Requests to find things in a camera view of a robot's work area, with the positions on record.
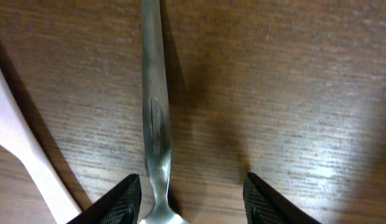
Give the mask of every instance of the dark object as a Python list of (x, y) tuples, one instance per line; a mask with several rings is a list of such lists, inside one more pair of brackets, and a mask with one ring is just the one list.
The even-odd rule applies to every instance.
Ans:
[(243, 199), (248, 224), (319, 223), (251, 172), (244, 181)]
[(68, 224), (132, 224), (141, 204), (139, 175), (131, 174)]

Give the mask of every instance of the white plastic tool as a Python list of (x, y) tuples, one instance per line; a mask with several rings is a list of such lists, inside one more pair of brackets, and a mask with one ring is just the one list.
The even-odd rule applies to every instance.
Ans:
[(81, 213), (28, 127), (1, 69), (0, 145), (26, 167), (58, 224), (67, 223)]

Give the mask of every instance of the spoon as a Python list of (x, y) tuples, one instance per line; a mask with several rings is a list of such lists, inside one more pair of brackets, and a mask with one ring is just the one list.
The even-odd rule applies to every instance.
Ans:
[(142, 1), (142, 89), (144, 150), (155, 204), (140, 224), (187, 224), (168, 205), (171, 119), (162, 46), (159, 0)]
[(22, 162), (58, 224), (67, 223), (81, 212), (29, 129), (1, 69), (0, 146)]

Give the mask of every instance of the wooden table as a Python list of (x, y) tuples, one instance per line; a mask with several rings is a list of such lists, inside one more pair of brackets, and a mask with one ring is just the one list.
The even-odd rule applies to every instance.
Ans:
[[(252, 170), (322, 223), (386, 223), (386, 4), (169, 0), (171, 194), (246, 223)], [(0, 65), (82, 208), (144, 164), (140, 2), (0, 0)], [(0, 147), (0, 223), (54, 223)]]

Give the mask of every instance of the dark wood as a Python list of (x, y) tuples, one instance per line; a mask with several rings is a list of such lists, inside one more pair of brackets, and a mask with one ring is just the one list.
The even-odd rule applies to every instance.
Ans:
[[(163, 24), (184, 218), (245, 223), (251, 170), (322, 223), (386, 223), (386, 4), (170, 0)], [(139, 173), (142, 217), (140, 25), (136, 0), (0, 0), (1, 67), (59, 175), (87, 208)], [(0, 223), (53, 222), (0, 148)]]

